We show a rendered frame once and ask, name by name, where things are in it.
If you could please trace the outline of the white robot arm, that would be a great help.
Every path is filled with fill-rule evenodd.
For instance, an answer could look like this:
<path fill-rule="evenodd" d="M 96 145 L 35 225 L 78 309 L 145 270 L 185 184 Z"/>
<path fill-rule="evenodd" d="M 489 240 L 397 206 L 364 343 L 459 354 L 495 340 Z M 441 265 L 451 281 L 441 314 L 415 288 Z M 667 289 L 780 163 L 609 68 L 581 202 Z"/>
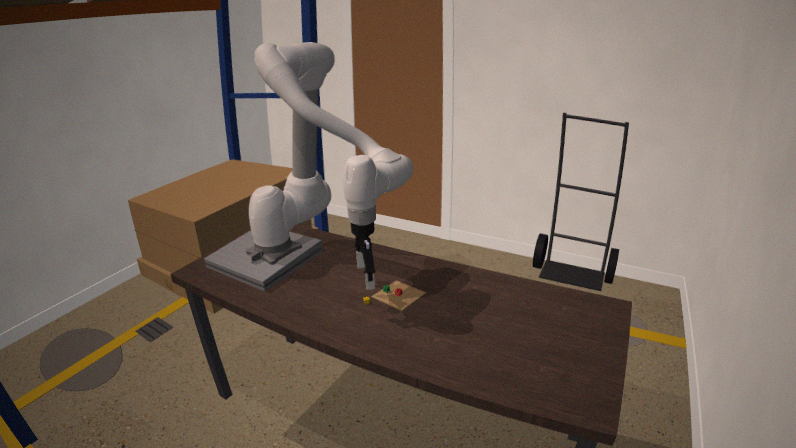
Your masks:
<path fill-rule="evenodd" d="M 255 50 L 254 59 L 265 83 L 293 109 L 292 172 L 284 191 L 260 187 L 249 203 L 255 245 L 246 254 L 252 261 L 262 259 L 273 265 L 302 248 L 301 243 L 290 240 L 289 231 L 323 212 L 331 201 L 330 187 L 316 171 L 317 126 L 364 153 L 349 158 L 344 168 L 344 195 L 352 224 L 373 223 L 376 199 L 404 185 L 413 174 L 413 164 L 408 157 L 381 147 L 361 130 L 318 106 L 319 88 L 335 62 L 328 46 L 305 42 L 277 47 L 265 43 Z"/>

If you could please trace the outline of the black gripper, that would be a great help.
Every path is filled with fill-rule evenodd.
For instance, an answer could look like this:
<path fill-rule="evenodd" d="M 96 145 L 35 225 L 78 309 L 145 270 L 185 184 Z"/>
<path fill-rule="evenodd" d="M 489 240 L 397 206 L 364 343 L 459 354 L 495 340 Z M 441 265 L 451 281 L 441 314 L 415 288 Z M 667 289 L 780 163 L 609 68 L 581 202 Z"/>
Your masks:
<path fill-rule="evenodd" d="M 371 235 L 374 232 L 374 222 L 364 226 L 358 226 L 351 223 L 351 232 L 352 234 L 356 235 L 357 238 L 357 240 L 355 238 L 355 247 L 357 246 L 356 247 L 357 266 L 358 268 L 367 269 L 366 271 L 364 271 L 366 275 L 366 289 L 367 290 L 375 289 L 375 280 L 374 280 L 375 267 L 374 267 L 373 253 L 372 253 L 372 243 L 369 238 L 369 235 Z"/>

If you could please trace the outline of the tan square mat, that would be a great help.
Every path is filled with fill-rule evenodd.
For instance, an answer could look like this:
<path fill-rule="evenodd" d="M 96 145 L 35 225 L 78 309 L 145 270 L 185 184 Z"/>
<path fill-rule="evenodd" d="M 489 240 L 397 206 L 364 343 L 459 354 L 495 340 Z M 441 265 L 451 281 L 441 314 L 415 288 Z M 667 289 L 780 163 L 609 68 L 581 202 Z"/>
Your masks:
<path fill-rule="evenodd" d="M 419 289 L 416 289 L 399 281 L 395 281 L 391 283 L 389 286 L 390 286 L 390 291 L 388 293 L 383 292 L 382 289 L 378 293 L 374 294 L 372 298 L 379 300 L 385 304 L 388 304 L 394 308 L 397 308 L 401 311 L 406 309 L 408 306 L 410 306 L 412 303 L 414 303 L 416 300 L 418 300 L 419 298 L 421 298 L 423 295 L 426 294 L 426 292 L 424 291 L 421 291 Z M 402 289 L 401 296 L 395 295 L 395 290 L 397 288 Z"/>

